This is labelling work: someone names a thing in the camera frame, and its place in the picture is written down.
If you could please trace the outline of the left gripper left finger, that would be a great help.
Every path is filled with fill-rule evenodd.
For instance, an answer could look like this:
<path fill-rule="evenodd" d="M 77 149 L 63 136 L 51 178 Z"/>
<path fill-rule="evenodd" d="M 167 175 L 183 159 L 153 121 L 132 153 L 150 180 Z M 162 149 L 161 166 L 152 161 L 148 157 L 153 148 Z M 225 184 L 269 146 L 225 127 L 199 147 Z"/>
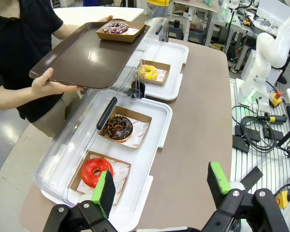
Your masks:
<path fill-rule="evenodd" d="M 74 207 L 65 204 L 53 206 L 44 226 L 44 232 L 115 232 L 108 220 L 116 193 L 111 172 L 103 171 L 89 200 Z"/>

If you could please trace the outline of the person's right hand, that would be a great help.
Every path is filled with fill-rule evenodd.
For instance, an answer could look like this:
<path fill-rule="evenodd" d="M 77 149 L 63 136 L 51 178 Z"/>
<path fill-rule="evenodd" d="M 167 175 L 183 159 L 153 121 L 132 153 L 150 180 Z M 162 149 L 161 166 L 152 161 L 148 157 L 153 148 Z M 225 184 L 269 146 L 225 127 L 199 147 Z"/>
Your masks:
<path fill-rule="evenodd" d="M 31 90 L 35 97 L 45 97 L 49 95 L 62 94 L 64 92 L 80 91 L 83 89 L 82 87 L 68 86 L 51 81 L 53 71 L 53 68 L 48 68 L 43 75 L 33 80 Z"/>

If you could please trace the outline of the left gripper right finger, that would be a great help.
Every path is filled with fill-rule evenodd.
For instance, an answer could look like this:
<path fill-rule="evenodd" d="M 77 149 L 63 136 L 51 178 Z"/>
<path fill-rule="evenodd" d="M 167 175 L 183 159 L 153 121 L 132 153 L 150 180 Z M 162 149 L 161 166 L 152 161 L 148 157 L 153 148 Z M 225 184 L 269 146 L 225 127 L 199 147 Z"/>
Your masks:
<path fill-rule="evenodd" d="M 245 219 L 254 232 L 288 232 L 287 223 L 269 189 L 254 194 L 231 188 L 219 162 L 209 162 L 207 171 L 216 211 L 203 232 L 226 232 L 235 220 Z"/>

